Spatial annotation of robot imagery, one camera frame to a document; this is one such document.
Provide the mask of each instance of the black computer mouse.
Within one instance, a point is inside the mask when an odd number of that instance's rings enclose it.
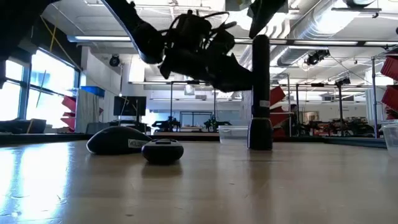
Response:
[[[115,126],[96,133],[87,142],[93,154],[118,155],[140,153],[152,139],[134,128]]]
[[[170,139],[155,139],[142,147],[142,155],[152,164],[173,164],[183,153],[182,145]]]

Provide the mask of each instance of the monitor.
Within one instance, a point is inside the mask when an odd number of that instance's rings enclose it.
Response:
[[[147,108],[146,96],[114,97],[113,115],[115,116],[137,116],[137,115],[145,116],[146,108]]]

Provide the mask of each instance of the blue box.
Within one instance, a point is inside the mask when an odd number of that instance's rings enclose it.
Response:
[[[105,90],[103,90],[102,88],[98,87],[98,86],[81,86],[80,87],[82,90],[85,90],[89,93],[92,93],[96,96],[105,97]]]

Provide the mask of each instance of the clear plastic container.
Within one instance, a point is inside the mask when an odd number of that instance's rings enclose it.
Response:
[[[398,158],[398,124],[385,125],[382,130],[389,154]]]
[[[219,126],[220,143],[246,145],[248,140],[247,126]]]

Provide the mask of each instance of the table surface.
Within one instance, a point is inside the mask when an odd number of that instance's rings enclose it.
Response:
[[[397,223],[398,162],[327,144],[184,143],[173,166],[84,141],[0,149],[0,223]]]

